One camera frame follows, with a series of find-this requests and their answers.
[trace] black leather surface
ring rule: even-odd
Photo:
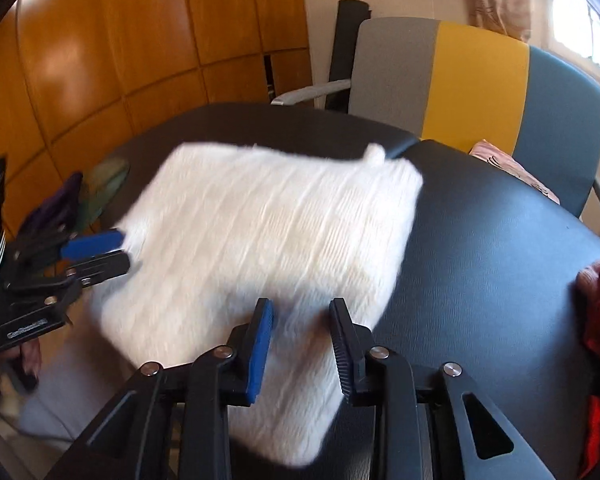
[[[185,139],[341,158],[360,156],[368,142],[404,142],[384,124],[303,108],[222,105],[163,126],[117,150],[132,169],[107,223]],[[427,140],[405,156],[424,187],[376,341],[416,364],[459,362],[558,480],[576,478],[592,371],[572,283],[600,257],[600,239],[535,189],[464,153]],[[372,420],[368,408],[341,407],[321,456],[303,470],[233,446],[234,478],[366,478]]]
[[[409,132],[346,114],[304,107],[215,104],[174,117],[130,140],[112,155],[131,163],[125,185],[103,213],[102,224],[119,220],[182,142],[257,144],[287,153],[329,158],[360,158],[370,142],[388,157],[400,155],[418,139]]]

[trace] white knitted fabric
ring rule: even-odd
[[[325,312],[334,297],[373,328],[394,289],[422,178],[404,159],[336,161],[184,144],[120,222],[127,276],[92,313],[134,365],[193,361],[270,298],[262,392],[230,433],[289,466],[310,463],[342,399]]]

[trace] multicolored chair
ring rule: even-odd
[[[346,88],[352,115],[464,152],[488,140],[576,216],[592,186],[600,198],[600,85],[541,49],[457,23],[373,18],[360,26],[350,80],[288,92],[273,104]]]

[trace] silver screw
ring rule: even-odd
[[[369,350],[369,355],[376,359],[387,359],[389,357],[389,351],[384,346],[374,346]]]
[[[458,377],[462,373],[462,367],[458,363],[444,363],[442,371],[451,377]]]
[[[160,363],[157,363],[155,361],[149,361],[147,363],[144,363],[140,367],[140,373],[142,375],[146,375],[147,377],[150,377],[152,375],[157,374],[160,371],[160,368],[162,368],[160,366]]]
[[[234,354],[234,349],[227,345],[221,345],[214,348],[214,355],[218,359],[228,359]]]

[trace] window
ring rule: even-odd
[[[554,38],[600,67],[600,17],[586,0],[553,0]]]

